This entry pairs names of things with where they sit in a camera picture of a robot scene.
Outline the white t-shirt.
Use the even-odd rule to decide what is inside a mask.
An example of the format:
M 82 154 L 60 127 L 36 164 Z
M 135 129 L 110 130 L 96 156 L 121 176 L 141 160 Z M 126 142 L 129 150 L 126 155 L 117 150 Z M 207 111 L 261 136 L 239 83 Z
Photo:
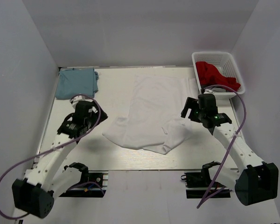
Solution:
M 194 78 L 136 76 L 128 115 L 118 116 L 103 136 L 123 148 L 167 154 L 193 135 L 181 112 L 197 93 Z

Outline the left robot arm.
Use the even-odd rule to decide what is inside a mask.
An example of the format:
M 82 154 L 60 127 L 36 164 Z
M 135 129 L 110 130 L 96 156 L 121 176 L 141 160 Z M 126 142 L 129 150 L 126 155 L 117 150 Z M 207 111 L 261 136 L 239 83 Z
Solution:
M 79 141 L 108 118 L 95 100 L 78 99 L 71 103 L 75 111 L 58 128 L 51 151 L 43 153 L 35 168 L 12 185 L 16 208 L 38 218 L 50 213 L 61 194 L 88 184 L 89 170 L 82 163 L 74 162 L 64 166 L 61 174 L 57 172 Z

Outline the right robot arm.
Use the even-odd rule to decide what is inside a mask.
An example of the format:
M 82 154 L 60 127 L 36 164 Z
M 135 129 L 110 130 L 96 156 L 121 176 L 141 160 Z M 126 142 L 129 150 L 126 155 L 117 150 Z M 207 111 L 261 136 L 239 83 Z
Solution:
M 224 167 L 222 162 L 204 164 L 202 182 L 213 186 L 216 182 L 234 191 L 245 205 L 275 199 L 278 194 L 279 170 L 274 163 L 266 163 L 239 137 L 232 120 L 219 113 L 215 96 L 201 94 L 197 99 L 188 97 L 181 117 L 201 123 L 226 149 L 238 171 Z

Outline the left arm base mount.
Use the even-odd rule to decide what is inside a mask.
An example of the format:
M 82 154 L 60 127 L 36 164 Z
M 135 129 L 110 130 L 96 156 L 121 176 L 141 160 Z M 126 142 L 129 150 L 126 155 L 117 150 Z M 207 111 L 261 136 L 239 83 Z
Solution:
M 103 198 L 107 189 L 108 173 L 103 171 L 90 171 L 82 163 L 74 162 L 63 167 L 63 171 L 68 168 L 78 170 L 79 182 L 72 188 L 60 195 L 60 197 L 72 198 Z

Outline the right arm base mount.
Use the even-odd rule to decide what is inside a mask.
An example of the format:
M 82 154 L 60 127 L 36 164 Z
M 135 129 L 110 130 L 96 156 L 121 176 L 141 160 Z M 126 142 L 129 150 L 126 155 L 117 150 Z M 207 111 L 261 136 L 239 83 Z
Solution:
M 202 169 L 199 171 L 186 172 L 181 176 L 181 180 L 186 185 L 186 198 L 187 199 L 202 199 L 204 192 L 211 183 L 208 169 L 211 167 L 218 167 L 220 162 L 211 162 L 204 164 Z M 211 189 L 208 191 L 207 196 L 216 193 L 220 189 L 223 189 L 218 194 L 214 195 L 213 198 L 230 198 L 231 190 L 224 185 L 214 182 Z

